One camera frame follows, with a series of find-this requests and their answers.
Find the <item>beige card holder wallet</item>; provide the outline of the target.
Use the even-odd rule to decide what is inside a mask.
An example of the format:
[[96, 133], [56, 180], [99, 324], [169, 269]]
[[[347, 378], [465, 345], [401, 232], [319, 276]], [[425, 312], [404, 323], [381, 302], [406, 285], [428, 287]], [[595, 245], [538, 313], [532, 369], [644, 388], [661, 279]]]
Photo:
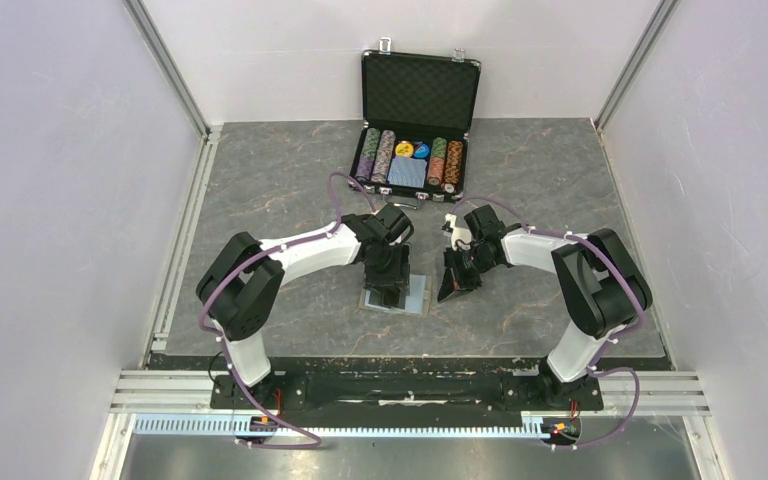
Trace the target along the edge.
[[410, 293], [406, 299], [406, 304], [403, 310], [396, 311], [382, 311], [366, 308], [362, 305], [364, 296], [364, 289], [361, 292], [359, 300], [359, 308], [362, 310], [368, 310], [373, 312], [379, 312], [390, 315], [406, 315], [414, 317], [425, 318], [430, 311], [430, 305], [432, 300], [432, 291], [429, 284], [428, 277], [426, 275], [410, 275]]

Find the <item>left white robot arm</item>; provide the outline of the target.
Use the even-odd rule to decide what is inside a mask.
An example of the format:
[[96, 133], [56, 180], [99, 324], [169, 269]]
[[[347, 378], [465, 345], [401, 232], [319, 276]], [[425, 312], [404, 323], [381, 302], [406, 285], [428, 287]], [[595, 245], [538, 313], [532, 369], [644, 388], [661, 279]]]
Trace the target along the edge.
[[410, 292], [407, 241], [413, 233], [408, 216], [387, 205], [291, 237], [234, 235], [198, 282], [196, 296], [202, 303], [200, 327], [218, 338], [238, 397], [255, 408], [273, 397], [262, 329], [284, 285], [320, 270], [360, 264], [365, 290], [385, 308], [400, 307]]

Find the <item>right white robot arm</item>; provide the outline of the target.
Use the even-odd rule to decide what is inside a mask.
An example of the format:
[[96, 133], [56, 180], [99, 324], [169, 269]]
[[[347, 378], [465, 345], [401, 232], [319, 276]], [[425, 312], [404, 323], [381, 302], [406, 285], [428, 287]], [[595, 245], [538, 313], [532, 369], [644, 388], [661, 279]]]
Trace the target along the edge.
[[618, 234], [600, 229], [588, 235], [505, 224], [490, 205], [445, 218], [451, 244], [443, 254], [440, 302], [479, 289], [484, 273], [499, 267], [528, 267], [556, 276], [570, 318], [559, 343], [541, 361], [537, 392], [551, 408], [578, 393], [607, 344], [643, 321], [653, 295]]

